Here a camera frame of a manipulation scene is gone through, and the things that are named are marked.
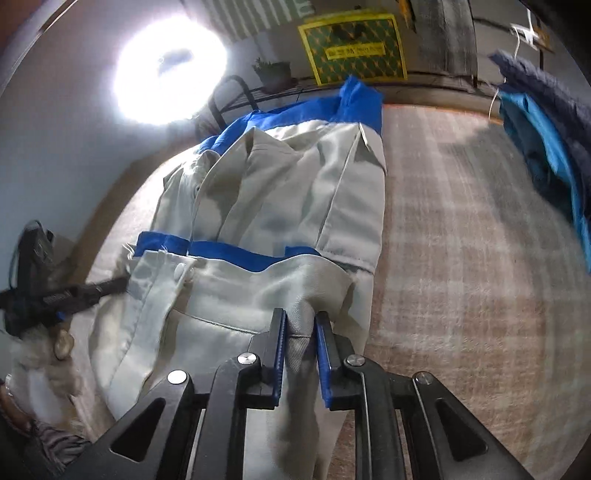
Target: mattress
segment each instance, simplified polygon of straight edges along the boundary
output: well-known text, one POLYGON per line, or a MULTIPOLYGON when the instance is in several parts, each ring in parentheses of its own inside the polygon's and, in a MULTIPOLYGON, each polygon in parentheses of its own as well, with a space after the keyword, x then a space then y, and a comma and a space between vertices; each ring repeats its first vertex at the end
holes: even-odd
MULTIPOLYGON (((532 187, 502 127, 469 113, 386 106, 382 255, 365 354, 435 374, 538 480, 558 479, 591 432, 591 278, 572 228, 532 187)), ((150 227, 165 162, 112 227, 88 281, 150 227)), ((113 418, 88 359, 95 310, 74 317, 76 408, 89 437, 113 418)), ((353 478, 343 428, 329 478, 353 478)))

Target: striped fabric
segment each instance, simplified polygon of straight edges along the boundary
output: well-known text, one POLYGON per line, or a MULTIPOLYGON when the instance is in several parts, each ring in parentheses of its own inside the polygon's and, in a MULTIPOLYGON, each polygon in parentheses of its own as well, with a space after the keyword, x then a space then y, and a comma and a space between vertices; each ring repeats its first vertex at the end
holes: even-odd
POLYGON ((186 0, 197 1, 214 29, 231 42, 314 14, 310 0, 186 0))

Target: white hanger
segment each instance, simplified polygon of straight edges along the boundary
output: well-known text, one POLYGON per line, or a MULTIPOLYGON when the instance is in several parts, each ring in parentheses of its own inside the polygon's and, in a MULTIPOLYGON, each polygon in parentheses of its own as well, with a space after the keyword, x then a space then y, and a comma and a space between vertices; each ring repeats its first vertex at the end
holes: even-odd
MULTIPOLYGON (((534 45, 534 40, 539 40, 540 36, 534 31, 534 27, 531 24, 531 11, 527 9, 527 20, 530 24, 530 27, 524 27, 523 25, 517 25, 512 23, 511 28, 513 29, 512 34, 517 37, 517 45, 515 46, 515 51, 513 52, 513 59, 517 58, 517 52, 519 52, 519 47, 521 46, 521 35, 523 35, 525 43, 527 43, 531 48, 534 50, 538 50, 538 47, 534 45)), ((495 103, 496 97, 499 95, 499 89, 496 89, 495 95, 492 98, 491 107, 488 109, 488 119, 491 119, 492 113, 492 106, 495 103)))
POLYGON ((515 35, 517 35, 517 38, 520 37, 519 34, 521 33, 521 35, 523 35, 525 43, 527 43, 534 50, 538 50, 538 47, 536 47, 534 44, 534 40, 539 40, 540 35, 534 31, 534 27, 531 24, 531 11, 529 9, 527 11, 527 20, 530 24, 529 28, 514 23, 511 24, 511 28, 515 32, 515 35))

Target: lamp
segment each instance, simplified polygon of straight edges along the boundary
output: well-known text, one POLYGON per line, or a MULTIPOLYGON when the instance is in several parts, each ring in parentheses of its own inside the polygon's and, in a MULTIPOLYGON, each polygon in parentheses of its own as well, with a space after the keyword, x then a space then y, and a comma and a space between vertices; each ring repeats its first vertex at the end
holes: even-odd
POLYGON ((219 37, 187 17, 149 25, 123 49, 115 95, 128 118, 162 125, 191 118, 226 69, 219 37))

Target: blue garment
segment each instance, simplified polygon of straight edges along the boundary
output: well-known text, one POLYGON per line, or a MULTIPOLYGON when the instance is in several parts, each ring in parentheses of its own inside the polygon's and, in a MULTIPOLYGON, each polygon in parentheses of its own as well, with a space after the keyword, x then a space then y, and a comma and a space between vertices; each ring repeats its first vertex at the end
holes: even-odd
POLYGON ((575 99, 558 79, 522 58, 497 51, 490 56, 506 82, 502 90, 527 93, 554 124, 572 160, 583 202, 591 221, 591 106, 575 99))
POLYGON ((253 127, 270 130, 297 125, 309 120, 362 123, 382 131, 382 94, 351 76, 334 97, 322 97, 293 103, 269 112, 255 110, 234 120, 220 135, 209 137, 197 146, 197 153, 213 150, 222 155, 238 138, 253 127))
POLYGON ((534 184, 543 181, 545 167, 570 191, 570 207, 574 229, 579 236, 587 271, 591 273, 591 235, 589 222, 583 213, 583 203, 577 173, 554 124, 541 108, 524 93, 501 91, 501 114, 505 130, 515 145, 526 155, 534 184), (537 144, 541 140, 543 149, 537 144))
POLYGON ((271 265, 296 255, 320 254, 312 247, 286 247, 283 257, 259 255, 234 245, 222 242, 190 242, 179 236, 161 232, 141 232, 135 247, 134 257, 141 257, 146 250, 166 250, 176 255, 217 258, 251 272, 262 272, 271 265))

